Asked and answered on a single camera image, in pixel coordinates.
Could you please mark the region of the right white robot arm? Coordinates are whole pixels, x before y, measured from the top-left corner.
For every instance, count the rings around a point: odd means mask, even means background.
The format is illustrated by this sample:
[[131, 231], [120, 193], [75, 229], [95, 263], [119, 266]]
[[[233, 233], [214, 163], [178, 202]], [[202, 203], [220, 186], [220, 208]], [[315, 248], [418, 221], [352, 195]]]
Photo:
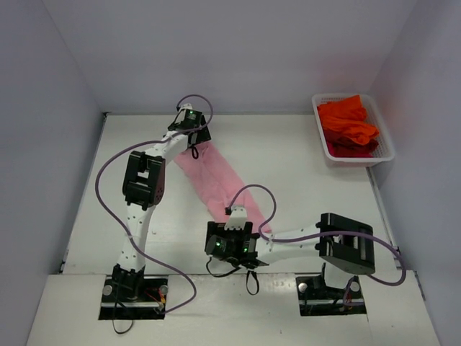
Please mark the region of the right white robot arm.
[[319, 257], [348, 275], [375, 273], [372, 227], [334, 213], [323, 213], [312, 226], [261, 236], [253, 232], [242, 206], [225, 211], [224, 223], [207, 225], [205, 254], [227, 262], [233, 271], [255, 272], [292, 258]]

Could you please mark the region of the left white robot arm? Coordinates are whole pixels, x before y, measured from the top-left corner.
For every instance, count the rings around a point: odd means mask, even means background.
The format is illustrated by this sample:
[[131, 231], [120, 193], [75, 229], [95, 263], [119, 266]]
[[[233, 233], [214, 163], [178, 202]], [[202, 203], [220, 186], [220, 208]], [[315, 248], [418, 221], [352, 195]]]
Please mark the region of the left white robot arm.
[[209, 141], [203, 113], [191, 104], [179, 107], [181, 120], [175, 120], [164, 136], [145, 151], [132, 151], [128, 157], [122, 193], [127, 203], [127, 229], [121, 254], [112, 271], [112, 280], [118, 284], [118, 294], [127, 302], [141, 299], [144, 293], [146, 259], [136, 249], [144, 250], [151, 216], [165, 192], [166, 166], [178, 155], [191, 151], [189, 157], [199, 158], [196, 145]]

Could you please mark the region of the pink t shirt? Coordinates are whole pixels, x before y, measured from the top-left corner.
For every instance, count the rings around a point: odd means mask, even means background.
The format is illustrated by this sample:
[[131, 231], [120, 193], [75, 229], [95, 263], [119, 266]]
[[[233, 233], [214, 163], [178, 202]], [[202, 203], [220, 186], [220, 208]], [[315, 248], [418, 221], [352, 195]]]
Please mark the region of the pink t shirt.
[[229, 215], [225, 209], [242, 205], [247, 220], [253, 224], [254, 233], [272, 231], [250, 192], [251, 188], [269, 190], [262, 185], [246, 185], [212, 142], [201, 143], [179, 154], [174, 162], [182, 169], [215, 222], [227, 222]]

